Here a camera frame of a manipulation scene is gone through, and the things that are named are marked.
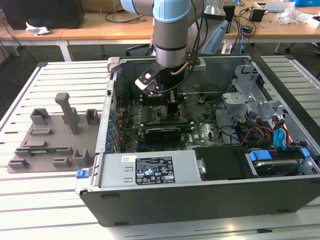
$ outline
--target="floor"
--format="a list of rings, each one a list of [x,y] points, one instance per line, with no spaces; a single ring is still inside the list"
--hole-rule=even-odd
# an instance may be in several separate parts
[[[284,48],[281,49],[281,54],[285,55]],[[125,56],[126,49],[131,45],[106,45],[107,56],[101,55],[99,45],[83,45],[72,46],[71,51],[75,61],[99,61],[107,60],[112,56]],[[260,43],[254,47],[248,47],[246,53],[256,53],[261,56],[274,55],[276,44]],[[0,119],[6,113],[21,88],[28,80],[30,74],[37,66],[37,63],[26,54],[23,48],[19,49],[20,57],[12,58],[11,56],[0,64]],[[63,62],[63,56],[57,46],[31,46],[29,50],[39,62]],[[145,50],[136,50],[132,53],[134,56],[143,56]],[[295,44],[291,48],[293,55],[308,71],[317,76],[320,71],[320,57],[316,56],[313,50],[303,43]]]

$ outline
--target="blue cable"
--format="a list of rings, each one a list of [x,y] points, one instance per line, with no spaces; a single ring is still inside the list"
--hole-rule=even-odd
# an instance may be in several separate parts
[[[242,54],[242,51],[245,50],[244,49],[244,29],[241,25],[241,46],[240,46],[240,53]]]

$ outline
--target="power supply label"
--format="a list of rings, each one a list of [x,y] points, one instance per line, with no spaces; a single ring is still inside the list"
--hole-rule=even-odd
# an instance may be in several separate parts
[[[135,160],[136,184],[171,184],[175,182],[171,156],[137,158]]]

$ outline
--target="small circuit board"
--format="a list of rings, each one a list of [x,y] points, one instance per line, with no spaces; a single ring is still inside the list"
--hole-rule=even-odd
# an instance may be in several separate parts
[[[224,145],[221,132],[213,122],[216,100],[206,100],[205,96],[189,95],[178,104],[174,116],[167,115],[164,105],[144,106],[133,100],[117,111],[121,152],[155,152],[191,150],[195,147]],[[161,141],[151,139],[161,134]]]

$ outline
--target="desk leg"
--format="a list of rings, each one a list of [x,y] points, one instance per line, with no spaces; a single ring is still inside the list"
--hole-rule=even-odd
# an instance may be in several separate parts
[[[235,41],[233,39],[224,39],[221,53],[222,54],[230,54],[234,42]]]
[[[17,50],[17,46],[9,46],[9,52],[11,52],[15,58],[20,57],[20,53]]]
[[[278,43],[277,46],[275,47],[274,53],[275,54],[279,54],[280,51],[279,49],[282,47],[283,43]]]
[[[72,62],[74,57],[72,56],[72,52],[70,50],[70,46],[68,41],[57,41],[56,44],[60,47],[64,61],[65,62]]]
[[[104,45],[104,44],[101,44],[101,45],[100,45],[100,49],[101,49],[102,56],[103,56],[103,57],[106,57],[106,56],[107,56],[107,53],[106,53],[105,45]]]

